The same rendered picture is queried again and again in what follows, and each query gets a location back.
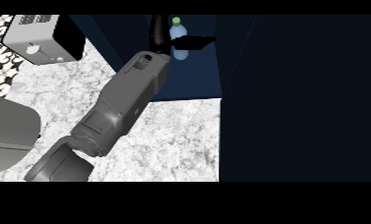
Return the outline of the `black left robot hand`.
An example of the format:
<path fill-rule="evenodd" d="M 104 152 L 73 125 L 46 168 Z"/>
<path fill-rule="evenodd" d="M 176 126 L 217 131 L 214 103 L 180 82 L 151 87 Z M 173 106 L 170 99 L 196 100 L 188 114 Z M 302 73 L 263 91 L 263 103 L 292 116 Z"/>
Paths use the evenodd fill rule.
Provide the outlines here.
<path fill-rule="evenodd" d="M 149 26 L 149 50 L 157 54 L 171 54 L 177 50 L 202 50 L 217 41 L 214 36 L 182 35 L 171 38 L 168 15 L 154 15 Z"/>

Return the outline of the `clear green-capped water bottle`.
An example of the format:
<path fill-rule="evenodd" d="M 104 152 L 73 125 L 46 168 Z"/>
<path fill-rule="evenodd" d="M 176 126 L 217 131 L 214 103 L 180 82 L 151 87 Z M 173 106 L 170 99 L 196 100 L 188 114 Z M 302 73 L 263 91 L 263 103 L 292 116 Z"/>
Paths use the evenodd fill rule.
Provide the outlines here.
<path fill-rule="evenodd" d="M 171 38 L 176 39 L 186 34 L 188 34 L 188 28 L 182 25 L 182 19 L 179 17 L 174 17 L 171 19 L 171 29 L 170 29 Z M 189 57 L 189 51 L 173 48 L 173 56 L 177 60 L 183 61 Z"/>

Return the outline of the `dark blue cabinet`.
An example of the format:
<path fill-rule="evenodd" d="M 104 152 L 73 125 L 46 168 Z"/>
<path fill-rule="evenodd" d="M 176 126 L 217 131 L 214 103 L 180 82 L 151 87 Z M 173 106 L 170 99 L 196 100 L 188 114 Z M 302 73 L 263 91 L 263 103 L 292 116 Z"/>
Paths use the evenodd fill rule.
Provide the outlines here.
<path fill-rule="evenodd" d="M 108 64 L 118 72 L 138 52 L 149 49 L 152 15 L 71 15 Z M 221 98 L 257 20 L 255 15 L 180 15 L 188 34 L 217 41 L 171 58 L 168 80 L 154 101 Z"/>

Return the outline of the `dark blue cabinet door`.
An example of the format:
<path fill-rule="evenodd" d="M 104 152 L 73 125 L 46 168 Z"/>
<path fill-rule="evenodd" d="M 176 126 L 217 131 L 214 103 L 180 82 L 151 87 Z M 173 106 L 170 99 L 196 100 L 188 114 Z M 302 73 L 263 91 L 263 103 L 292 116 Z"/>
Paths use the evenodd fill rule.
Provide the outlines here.
<path fill-rule="evenodd" d="M 226 181 L 371 181 L 371 16 L 258 17 L 223 99 Z"/>

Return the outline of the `white box appliance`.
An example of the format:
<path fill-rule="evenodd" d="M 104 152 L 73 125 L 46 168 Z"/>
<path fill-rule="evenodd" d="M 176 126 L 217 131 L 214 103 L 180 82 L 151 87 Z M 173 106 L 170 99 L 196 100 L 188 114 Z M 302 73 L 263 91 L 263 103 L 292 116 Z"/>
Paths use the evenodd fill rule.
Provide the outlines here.
<path fill-rule="evenodd" d="M 83 58 L 86 35 L 68 15 L 17 15 L 4 44 L 34 65 Z"/>

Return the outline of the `grey rounded appliance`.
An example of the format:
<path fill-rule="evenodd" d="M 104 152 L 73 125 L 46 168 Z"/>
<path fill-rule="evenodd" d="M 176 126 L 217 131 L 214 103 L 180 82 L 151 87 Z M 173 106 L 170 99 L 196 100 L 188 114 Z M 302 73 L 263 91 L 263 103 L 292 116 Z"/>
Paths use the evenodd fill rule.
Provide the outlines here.
<path fill-rule="evenodd" d="M 29 106 L 0 97 L 0 172 L 33 150 L 42 132 L 42 116 Z"/>

